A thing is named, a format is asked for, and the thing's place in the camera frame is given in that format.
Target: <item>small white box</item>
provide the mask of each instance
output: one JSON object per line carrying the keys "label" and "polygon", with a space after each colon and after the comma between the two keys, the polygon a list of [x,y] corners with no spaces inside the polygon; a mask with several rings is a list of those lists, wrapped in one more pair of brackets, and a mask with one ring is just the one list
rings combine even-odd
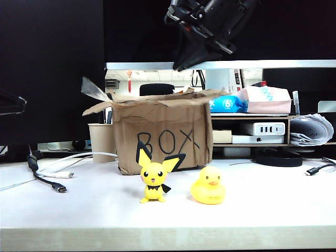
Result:
{"label": "small white box", "polygon": [[283,135],[232,135],[232,143],[284,143]]}
{"label": "small white box", "polygon": [[249,135],[285,135],[283,122],[244,122],[240,125],[242,133]]}

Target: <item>paper cup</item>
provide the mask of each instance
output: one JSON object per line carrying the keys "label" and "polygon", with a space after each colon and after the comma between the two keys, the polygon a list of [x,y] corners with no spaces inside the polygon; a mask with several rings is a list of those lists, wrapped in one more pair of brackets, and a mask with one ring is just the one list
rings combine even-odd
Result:
{"label": "paper cup", "polygon": [[[113,124],[89,123],[92,152],[109,152],[116,154]],[[93,155],[93,162],[106,163],[115,161],[114,156]]]}

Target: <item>usb cable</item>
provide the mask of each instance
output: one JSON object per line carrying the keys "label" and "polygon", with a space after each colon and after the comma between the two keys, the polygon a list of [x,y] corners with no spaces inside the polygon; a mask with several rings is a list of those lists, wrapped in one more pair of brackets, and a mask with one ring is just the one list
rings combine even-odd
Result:
{"label": "usb cable", "polygon": [[324,161],[328,161],[330,162],[329,164],[324,164],[321,165],[319,167],[313,167],[312,169],[309,169],[305,172],[305,175],[307,176],[311,176],[314,175],[315,173],[318,173],[321,169],[328,167],[328,166],[336,166],[336,162],[333,159],[329,159],[329,158],[322,158]]}
{"label": "usb cable", "polygon": [[49,181],[49,180],[45,180],[44,178],[41,178],[40,176],[37,175],[37,173],[36,173],[36,171],[38,170],[37,158],[32,153],[27,155],[27,161],[28,161],[28,166],[31,169],[31,171],[33,172],[33,175],[36,179],[51,185],[52,188],[55,189],[56,192],[58,192],[58,193],[65,193],[67,191],[66,187],[63,186],[62,184],[52,182],[52,181]]}

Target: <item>pichu ear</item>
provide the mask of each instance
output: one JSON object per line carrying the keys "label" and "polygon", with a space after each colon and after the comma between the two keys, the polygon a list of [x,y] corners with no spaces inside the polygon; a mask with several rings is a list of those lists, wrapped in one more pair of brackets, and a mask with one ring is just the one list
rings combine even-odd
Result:
{"label": "pichu ear", "polygon": [[179,165],[182,163],[184,159],[185,159],[184,153],[167,156],[162,162],[162,165],[164,166],[167,172],[174,172],[177,170],[177,168],[179,167]]}
{"label": "pichu ear", "polygon": [[143,142],[139,141],[138,146],[136,147],[136,162],[141,165],[142,167],[149,164],[152,160],[152,154],[151,152],[146,148],[146,146],[143,144]]}

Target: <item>duck beak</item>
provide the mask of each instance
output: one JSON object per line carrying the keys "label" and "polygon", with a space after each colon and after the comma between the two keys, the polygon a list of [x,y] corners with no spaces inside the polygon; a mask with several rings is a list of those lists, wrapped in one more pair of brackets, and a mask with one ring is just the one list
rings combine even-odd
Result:
{"label": "duck beak", "polygon": [[212,181],[209,183],[209,185],[218,185],[218,183],[216,181]]}

